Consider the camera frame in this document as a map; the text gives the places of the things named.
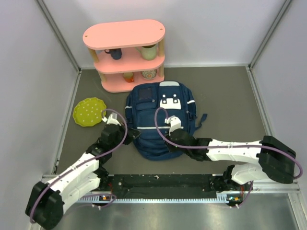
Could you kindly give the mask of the navy blue student backpack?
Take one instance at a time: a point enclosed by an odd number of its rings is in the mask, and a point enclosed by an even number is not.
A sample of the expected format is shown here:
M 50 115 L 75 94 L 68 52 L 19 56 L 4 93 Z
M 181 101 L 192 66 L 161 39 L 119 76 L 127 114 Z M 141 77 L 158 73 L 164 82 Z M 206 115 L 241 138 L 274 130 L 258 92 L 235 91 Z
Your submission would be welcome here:
M 169 116 L 181 120 L 181 128 L 193 135 L 201 128 L 207 114 L 197 122 L 196 102 L 192 92 L 177 81 L 162 81 L 141 84 L 133 88 L 126 99 L 125 117 L 129 128 L 140 131 L 140 136 L 133 142 L 137 151 L 147 160 L 165 161 L 181 156 L 180 151 L 169 152 L 164 140 L 158 134 L 168 133 L 165 113 L 156 112 L 162 107 Z

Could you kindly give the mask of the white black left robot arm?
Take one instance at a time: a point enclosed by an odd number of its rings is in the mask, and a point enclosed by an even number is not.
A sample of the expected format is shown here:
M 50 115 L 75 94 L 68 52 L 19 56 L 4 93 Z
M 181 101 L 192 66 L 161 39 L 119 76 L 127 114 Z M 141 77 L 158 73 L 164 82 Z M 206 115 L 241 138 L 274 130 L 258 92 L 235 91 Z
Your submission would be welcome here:
M 67 210 L 92 190 L 104 190 L 109 179 L 103 165 L 120 145 L 128 145 L 140 131 L 123 125 L 106 125 L 101 136 L 63 173 L 31 191 L 25 214 L 46 230 L 55 228 Z

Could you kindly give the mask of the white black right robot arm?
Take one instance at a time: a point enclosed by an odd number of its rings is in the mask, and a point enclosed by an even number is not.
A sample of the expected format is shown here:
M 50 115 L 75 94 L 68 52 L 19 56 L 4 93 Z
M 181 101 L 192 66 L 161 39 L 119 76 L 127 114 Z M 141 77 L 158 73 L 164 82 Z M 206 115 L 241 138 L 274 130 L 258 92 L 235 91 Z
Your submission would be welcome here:
M 231 190 L 255 180 L 291 184 L 295 178 L 296 153 L 273 136 L 253 142 L 225 142 L 195 138 L 176 129 L 163 139 L 170 152 L 181 151 L 196 161 L 232 161 L 223 173 L 224 184 Z

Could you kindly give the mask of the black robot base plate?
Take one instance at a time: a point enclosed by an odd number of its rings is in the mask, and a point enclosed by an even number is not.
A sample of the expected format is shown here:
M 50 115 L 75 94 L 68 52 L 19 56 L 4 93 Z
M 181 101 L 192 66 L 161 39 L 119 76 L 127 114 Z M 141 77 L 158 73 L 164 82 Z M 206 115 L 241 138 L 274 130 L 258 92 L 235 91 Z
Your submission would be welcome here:
M 235 191 L 242 186 L 212 174 L 116 174 L 102 182 L 95 193 L 113 193 L 120 198 L 187 197 L 201 193 Z

